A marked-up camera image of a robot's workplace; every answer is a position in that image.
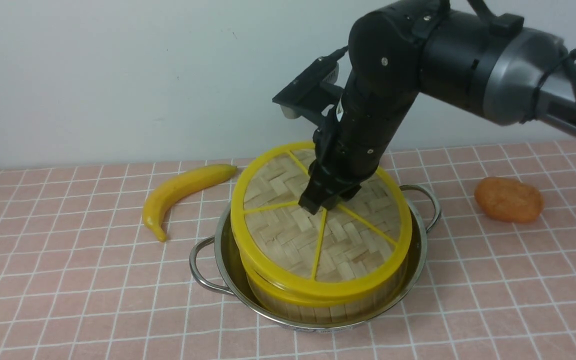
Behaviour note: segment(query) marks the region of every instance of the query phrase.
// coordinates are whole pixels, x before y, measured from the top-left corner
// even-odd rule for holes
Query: pot rim
[[[433,219],[432,224],[430,224],[427,228],[424,225],[423,219],[417,210],[417,208],[413,205],[412,201],[406,199],[407,205],[409,210],[412,214],[411,218],[414,218],[414,223],[416,227],[418,227],[419,233],[419,244],[420,244],[420,254],[419,254],[419,261],[416,265],[416,269],[414,269],[413,275],[410,277],[409,281],[401,288],[400,292],[396,296],[388,301],[385,305],[373,310],[370,313],[364,314],[363,316],[359,316],[355,319],[350,319],[346,321],[341,321],[338,323],[327,323],[327,324],[318,324],[318,323],[305,323],[301,321],[294,321],[290,319],[286,319],[284,317],[278,316],[269,310],[264,309],[254,301],[250,300],[246,295],[244,295],[235,285],[233,280],[231,279],[228,270],[226,269],[226,264],[224,263],[224,256],[222,255],[222,239],[224,238],[224,228],[226,225],[226,221],[229,221],[230,212],[231,212],[231,203],[228,202],[228,205],[224,209],[219,221],[217,223],[217,229],[215,230],[214,236],[214,254],[215,254],[215,261],[217,262],[217,269],[219,270],[219,274],[221,275],[222,280],[226,287],[230,290],[235,297],[239,301],[241,301],[244,305],[249,307],[251,310],[256,312],[257,314],[265,317],[266,319],[275,322],[279,325],[286,326],[289,328],[297,329],[297,330],[306,330],[306,331],[334,331],[334,330],[341,330],[343,328],[354,328],[354,326],[358,326],[360,324],[366,323],[375,317],[383,314],[384,312],[390,310],[392,307],[400,303],[404,297],[410,292],[410,290],[416,285],[418,282],[423,268],[426,264],[426,257],[428,254],[428,232],[436,223],[435,219],[438,219],[441,216],[441,209],[436,209],[435,219]]]

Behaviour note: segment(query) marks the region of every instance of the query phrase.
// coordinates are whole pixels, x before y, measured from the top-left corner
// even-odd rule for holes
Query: pot handle
[[[430,199],[430,202],[432,202],[432,207],[434,208],[434,216],[432,216],[432,220],[430,220],[430,223],[425,226],[425,232],[430,233],[435,227],[435,225],[437,225],[439,219],[442,217],[442,205],[441,203],[439,203],[439,199],[437,198],[437,196],[435,196],[435,194],[432,191],[427,189],[427,187],[418,184],[405,184],[401,185],[399,188],[402,191],[422,192],[425,196],[428,197],[428,199]]]
[[[190,274],[192,274],[194,280],[196,280],[197,283],[206,290],[210,290],[211,292],[218,294],[224,294],[225,296],[235,296],[234,292],[232,292],[231,289],[229,289],[227,286],[217,285],[206,280],[206,278],[199,272],[199,267],[197,267],[197,255],[199,254],[199,251],[214,242],[214,236],[206,237],[206,239],[199,241],[192,247],[192,250],[190,250],[190,257],[188,259],[188,262],[190,263]]]

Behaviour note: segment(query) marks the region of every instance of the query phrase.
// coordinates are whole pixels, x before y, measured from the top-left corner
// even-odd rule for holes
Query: fake banana
[[[166,180],[154,189],[146,198],[141,219],[143,225],[151,230],[160,242],[165,242],[168,235],[162,228],[168,210],[181,199],[214,187],[232,178],[237,166],[231,164],[211,164],[188,170]]]

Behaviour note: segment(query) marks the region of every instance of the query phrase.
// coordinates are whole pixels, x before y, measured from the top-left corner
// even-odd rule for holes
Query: grid pattern
[[[576,141],[388,153],[400,184],[443,206],[425,271],[385,315],[322,334],[192,281],[190,249],[215,233],[236,179],[175,205],[165,244],[140,225],[149,190],[211,162],[0,171],[0,360],[576,360]],[[541,218],[485,217],[473,199],[485,176],[538,187]],[[198,264],[218,282],[213,255]]]

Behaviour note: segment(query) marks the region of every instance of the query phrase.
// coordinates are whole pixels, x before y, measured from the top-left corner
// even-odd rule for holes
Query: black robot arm
[[[476,14],[448,0],[371,11],[354,23],[347,47],[315,60],[273,98],[286,117],[317,126],[304,209],[315,214],[357,193],[419,93],[500,126],[537,119],[576,136],[576,50],[520,16],[468,2]],[[341,88],[334,82],[346,51],[352,71]]]

